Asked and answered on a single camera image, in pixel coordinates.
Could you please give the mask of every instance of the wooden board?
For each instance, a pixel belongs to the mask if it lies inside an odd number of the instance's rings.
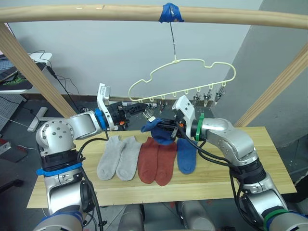
[[[112,4],[2,7],[0,8],[0,22],[62,20],[157,22],[162,10],[162,5]],[[191,23],[248,24],[308,29],[308,17],[292,13],[189,6],[180,6],[180,13],[185,22]]]
[[[256,102],[235,123],[235,127],[246,127],[271,102],[286,89],[308,66],[308,43],[300,50],[293,61],[281,72],[275,81],[262,93]]]
[[[76,114],[3,23],[0,23],[0,41],[0,51],[63,117]]]
[[[268,171],[280,193],[294,193],[295,187],[289,174],[274,147],[264,127],[241,128],[254,140],[260,160]],[[145,142],[150,136],[149,132],[120,131],[110,132],[110,136],[120,135],[121,139],[135,136],[138,142]],[[85,142],[76,141],[77,149]],[[93,182],[100,205],[124,205],[136,203],[167,202],[182,200],[201,200],[231,198],[231,185],[229,171],[226,167],[219,166],[198,156],[196,170],[189,175],[182,174],[174,163],[171,182],[166,186],[159,186],[156,182],[145,184],[140,181],[138,173],[131,181],[121,181],[116,175],[111,180],[101,181],[97,177],[96,167],[104,152],[105,142],[94,141],[84,149],[84,169]],[[221,151],[211,144],[206,144],[205,149],[213,154],[221,155]],[[27,208],[47,207],[46,188],[43,177],[37,179]]]

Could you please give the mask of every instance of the green ring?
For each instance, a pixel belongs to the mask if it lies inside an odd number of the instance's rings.
[[[199,141],[203,119],[204,119],[204,113],[201,113],[199,122],[198,122],[197,132],[196,132],[196,141]]]
[[[273,216],[278,215],[278,214],[282,214],[282,213],[288,213],[288,211],[285,210],[285,209],[277,209],[277,210],[274,210],[274,211],[268,213],[264,217],[263,229],[267,231],[266,224],[267,224],[268,220],[271,219]]]

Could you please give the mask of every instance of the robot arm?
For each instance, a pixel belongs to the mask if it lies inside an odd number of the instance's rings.
[[[46,122],[36,133],[44,175],[50,216],[34,230],[81,231],[85,215],[98,206],[92,183],[83,168],[74,140],[85,139],[103,130],[115,130],[129,122],[130,115],[145,111],[147,104],[123,106],[121,102],[108,107],[110,87],[100,84],[98,109],[78,114],[69,119],[59,118]]]
[[[180,97],[173,105],[175,120],[168,122],[168,130],[182,138],[194,137],[197,141],[207,141],[218,147],[230,164],[230,173],[240,185],[242,203],[246,214],[242,214],[239,201],[236,202],[243,217],[257,230],[267,226],[270,231],[305,230],[307,218],[289,213],[282,196],[278,192],[270,174],[266,172],[258,158],[254,142],[250,136],[225,119],[195,119],[194,107],[186,96]]]

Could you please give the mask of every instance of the white wall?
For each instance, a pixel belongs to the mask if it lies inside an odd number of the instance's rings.
[[[15,0],[0,6],[72,4],[88,1]],[[166,0],[118,0],[108,4],[158,4]],[[262,0],[173,1],[176,5],[258,10]],[[159,22],[62,21],[10,23],[27,52],[51,52],[52,66],[59,75],[70,77],[80,94],[96,95],[100,82],[112,87],[112,96],[127,97],[132,83],[147,79],[155,68],[172,61],[170,26]],[[201,58],[232,63],[250,26],[224,24],[174,23],[178,58]],[[141,84],[133,96],[146,97],[221,81],[227,67],[204,70],[199,63],[178,64],[155,75],[151,84]],[[59,84],[49,77],[63,93]]]
[[[308,1],[264,0],[260,9],[308,14]],[[238,78],[226,86],[225,95],[211,108],[215,117],[235,123],[292,62],[306,43],[307,30],[252,26],[233,62],[237,67]],[[306,135],[308,69],[277,96],[249,126],[265,126],[276,147]]]

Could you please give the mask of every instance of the wooden table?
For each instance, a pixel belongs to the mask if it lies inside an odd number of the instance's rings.
[[[259,158],[268,171],[280,193],[294,193],[296,189],[290,176],[271,141],[265,127],[240,128],[246,131],[253,141]],[[116,131],[110,132],[109,136],[120,135],[121,139],[135,136],[138,142],[145,142],[150,136],[149,132],[140,131]],[[75,141],[77,149],[86,140]],[[124,205],[136,203],[186,201],[201,199],[231,198],[232,191],[227,167],[219,166],[201,157],[197,158],[196,170],[189,175],[182,174],[178,169],[177,160],[174,163],[173,177],[166,186],[159,186],[154,181],[152,184],[141,182],[136,173],[131,181],[121,181],[116,174],[111,180],[101,181],[96,175],[97,164],[104,153],[103,141],[90,143],[83,151],[86,160],[83,162],[84,169],[93,182],[100,205]],[[222,155],[221,151],[211,145],[204,147],[207,151]],[[47,207],[46,188],[42,176],[39,176],[31,194],[27,208]]]

